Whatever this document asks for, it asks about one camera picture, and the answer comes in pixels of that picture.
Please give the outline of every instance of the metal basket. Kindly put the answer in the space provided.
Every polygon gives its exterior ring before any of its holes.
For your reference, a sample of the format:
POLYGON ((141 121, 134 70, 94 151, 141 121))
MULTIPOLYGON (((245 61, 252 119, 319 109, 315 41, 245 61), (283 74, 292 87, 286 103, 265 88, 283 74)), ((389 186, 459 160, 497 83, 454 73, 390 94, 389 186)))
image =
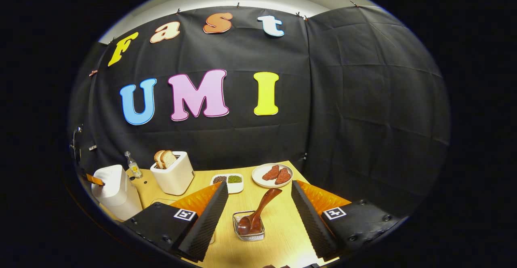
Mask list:
POLYGON ((266 229, 264 229, 264 223, 262 222, 262 218, 259 218, 260 224, 262 226, 262 232, 257 233, 257 234, 249 234, 249 235, 240 235, 239 234, 239 230, 238 230, 237 226, 239 224, 240 219, 243 218, 244 216, 251 215, 254 212, 255 211, 239 211, 239 212, 233 213, 233 230, 235 231, 235 234, 237 235, 237 237, 239 237, 239 239, 241 241, 245 241, 245 242, 260 241, 260 240, 263 240, 264 237, 266 236, 266 229))

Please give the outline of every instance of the meat slice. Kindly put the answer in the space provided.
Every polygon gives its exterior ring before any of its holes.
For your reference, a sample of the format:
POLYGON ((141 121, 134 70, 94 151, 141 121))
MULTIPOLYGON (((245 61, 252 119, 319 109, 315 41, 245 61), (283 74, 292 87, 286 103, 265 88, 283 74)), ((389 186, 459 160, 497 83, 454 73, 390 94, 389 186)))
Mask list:
POLYGON ((264 176, 262 176, 262 179, 263 180, 273 180, 273 179, 277 178, 278 174, 280 173, 279 168, 280 168, 279 165, 273 166, 273 168, 271 168, 271 170, 269 170, 266 174, 264 174, 264 176))
POLYGON ((278 174, 277 180, 275 181, 275 185, 286 183, 287 181, 289 181, 289 179, 290 174, 288 172, 288 169, 282 168, 282 170, 280 170, 280 173, 278 174))

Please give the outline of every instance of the white plate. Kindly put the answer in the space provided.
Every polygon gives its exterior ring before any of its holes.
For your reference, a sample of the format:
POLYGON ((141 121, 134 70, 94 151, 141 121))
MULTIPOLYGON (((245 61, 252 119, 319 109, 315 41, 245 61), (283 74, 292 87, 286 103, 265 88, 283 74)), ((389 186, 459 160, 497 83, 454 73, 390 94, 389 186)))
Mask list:
POLYGON ((257 168, 255 168, 253 170, 253 172, 251 173, 251 178, 253 178, 253 181, 255 181, 255 183, 257 183, 258 185, 260 185, 262 187, 278 188, 278 187, 287 185, 292 180, 292 170, 289 167, 287 167, 286 165, 277 164, 277 163, 267 163, 267 164, 260 165, 257 168), (288 169, 288 172, 291 175, 291 178, 287 182, 276 185, 275 184, 276 179, 272 179, 272 180, 262 179, 262 176, 264 176, 264 174, 269 172, 271 170, 271 168, 275 165, 278 165, 278 167, 280 167, 280 170, 282 170, 283 168, 288 169))
POLYGON ((242 175, 241 174, 237 174, 237 173, 232 173, 232 174, 217 174, 217 175, 214 175, 214 177, 212 177, 212 179, 210 179, 210 185, 214 185, 214 179, 218 176, 226 176, 227 177, 227 185, 228 185, 228 193, 229 194, 237 194, 239 193, 240 191, 242 191, 242 189, 244 189, 244 178, 242 178, 242 175), (242 182, 241 183, 228 183, 228 178, 230 176, 239 176, 240 179, 242 179, 242 182))

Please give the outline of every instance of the blue letter u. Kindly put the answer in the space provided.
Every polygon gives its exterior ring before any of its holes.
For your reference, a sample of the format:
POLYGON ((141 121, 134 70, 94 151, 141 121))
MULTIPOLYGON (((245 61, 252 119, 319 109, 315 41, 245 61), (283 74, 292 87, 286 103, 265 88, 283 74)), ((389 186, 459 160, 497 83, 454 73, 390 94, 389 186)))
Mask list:
POLYGON ((153 94, 153 86, 156 84, 156 79, 150 78, 140 83, 140 88, 144 89, 144 104, 145 109, 142 113, 135 112, 135 105, 133 104, 133 93, 137 88, 134 84, 124 86, 120 90, 122 96, 122 110, 126 121, 132 125, 143 125, 150 121, 155 114, 155 97, 153 94))

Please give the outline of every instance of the pink letter m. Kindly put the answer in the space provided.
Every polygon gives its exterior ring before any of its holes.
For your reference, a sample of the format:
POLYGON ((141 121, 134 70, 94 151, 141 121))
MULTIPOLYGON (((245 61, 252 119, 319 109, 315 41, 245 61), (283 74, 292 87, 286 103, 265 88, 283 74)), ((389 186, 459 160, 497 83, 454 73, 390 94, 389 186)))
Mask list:
POLYGON ((203 111, 205 116, 227 115, 229 109, 225 106, 225 97, 223 96, 223 79, 225 76, 226 71, 222 69, 210 70, 205 73, 199 89, 194 87, 186 74, 178 74, 169 78, 168 83, 172 86, 174 104, 174 113, 170 118, 174 121, 180 121, 189 117, 188 112, 183 108, 183 101, 185 101, 192 115, 198 117, 205 98, 206 108, 203 111))

